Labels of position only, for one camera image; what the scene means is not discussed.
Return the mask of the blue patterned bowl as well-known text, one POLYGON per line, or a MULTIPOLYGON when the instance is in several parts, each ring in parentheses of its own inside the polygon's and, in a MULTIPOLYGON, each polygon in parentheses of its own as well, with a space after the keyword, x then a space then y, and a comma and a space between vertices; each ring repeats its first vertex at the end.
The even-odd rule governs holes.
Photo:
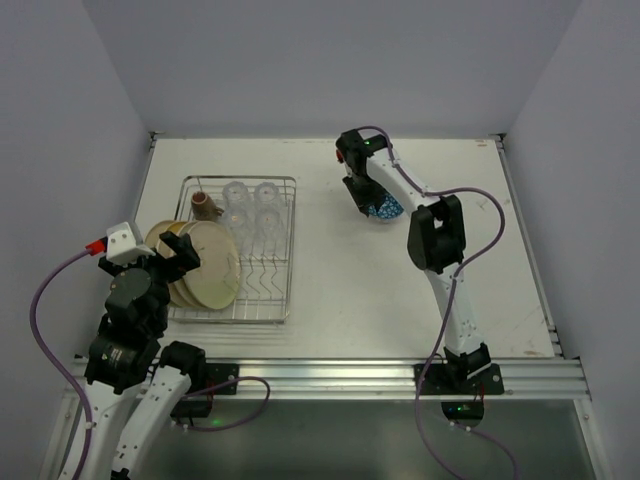
POLYGON ((367 209, 370 218, 381 222, 391 222, 404 214, 404 208, 392 196, 386 195, 384 202, 376 207, 371 205, 367 209))

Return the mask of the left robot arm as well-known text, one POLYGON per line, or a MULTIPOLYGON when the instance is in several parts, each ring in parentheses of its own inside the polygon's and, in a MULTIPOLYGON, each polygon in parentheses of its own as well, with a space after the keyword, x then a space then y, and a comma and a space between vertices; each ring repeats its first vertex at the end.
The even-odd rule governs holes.
POLYGON ((57 266, 39 285, 29 310, 32 335, 42 353, 78 396, 82 415, 60 470, 62 479, 131 479, 163 417, 197 381, 203 350, 180 342, 159 344, 168 324, 169 286, 201 265, 188 234, 165 232, 171 253, 147 246, 127 222, 57 266), (64 269, 88 256, 111 277, 97 335, 81 380, 46 345, 37 309, 46 287, 64 269))

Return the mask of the beige front plate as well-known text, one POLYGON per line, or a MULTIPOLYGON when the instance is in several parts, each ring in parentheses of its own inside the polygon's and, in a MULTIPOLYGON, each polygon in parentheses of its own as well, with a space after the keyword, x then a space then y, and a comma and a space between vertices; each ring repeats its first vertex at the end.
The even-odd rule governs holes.
POLYGON ((228 307, 239 290, 240 260, 230 233, 209 221, 195 222, 188 230, 200 266, 188 272, 184 282, 191 295, 204 307, 228 307))

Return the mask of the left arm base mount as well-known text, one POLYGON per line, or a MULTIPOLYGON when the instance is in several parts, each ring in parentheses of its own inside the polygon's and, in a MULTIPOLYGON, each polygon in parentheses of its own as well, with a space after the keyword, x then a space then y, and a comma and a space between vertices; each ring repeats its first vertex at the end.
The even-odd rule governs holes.
MULTIPOLYGON (((237 363, 207 363, 204 374, 198 378, 188 394, 210 387, 218 386, 239 377, 240 366, 237 363)), ((172 420, 194 426, 196 419, 205 419, 213 410, 214 402, 218 398, 234 396, 237 384, 233 383, 204 396, 189 397, 180 400, 170 413, 172 420)))

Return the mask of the pink beige plate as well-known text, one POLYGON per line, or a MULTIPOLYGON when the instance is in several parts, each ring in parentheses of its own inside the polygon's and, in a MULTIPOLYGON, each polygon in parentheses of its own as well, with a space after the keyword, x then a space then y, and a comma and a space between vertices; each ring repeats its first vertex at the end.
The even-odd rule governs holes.
MULTIPOLYGON (((192 225, 194 225, 194 222, 177 221, 172 225, 172 227, 174 233, 176 235, 179 235, 181 233, 186 233, 192 225)), ((182 300, 180 301, 180 305, 183 308, 204 309, 204 305, 199 302, 187 288, 187 285, 183 278, 176 281, 174 285, 176 291, 178 292, 178 295, 182 298, 182 300)))

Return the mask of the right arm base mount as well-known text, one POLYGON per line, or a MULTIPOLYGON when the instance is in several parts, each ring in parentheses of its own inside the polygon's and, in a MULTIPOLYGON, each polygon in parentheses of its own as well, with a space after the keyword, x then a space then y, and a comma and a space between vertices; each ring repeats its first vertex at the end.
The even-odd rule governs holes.
POLYGON ((450 397, 441 400, 442 414, 454 424, 477 427, 485 415, 485 401, 489 396, 505 393, 500 367, 492 363, 471 379, 458 380, 452 368, 436 355, 420 387, 421 398, 450 397))

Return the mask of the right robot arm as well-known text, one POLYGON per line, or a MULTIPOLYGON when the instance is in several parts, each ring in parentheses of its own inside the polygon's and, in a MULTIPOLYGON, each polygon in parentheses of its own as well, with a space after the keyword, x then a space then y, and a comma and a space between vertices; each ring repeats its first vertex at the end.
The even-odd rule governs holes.
POLYGON ((491 357, 463 276, 455 274, 466 249, 460 200, 452 194, 426 194, 383 133, 365 138, 348 130, 336 140, 336 156, 346 169, 343 183, 362 214, 385 220, 408 216, 408 255, 425 273, 446 321, 446 363, 439 375, 456 388, 470 384, 490 367, 491 357))

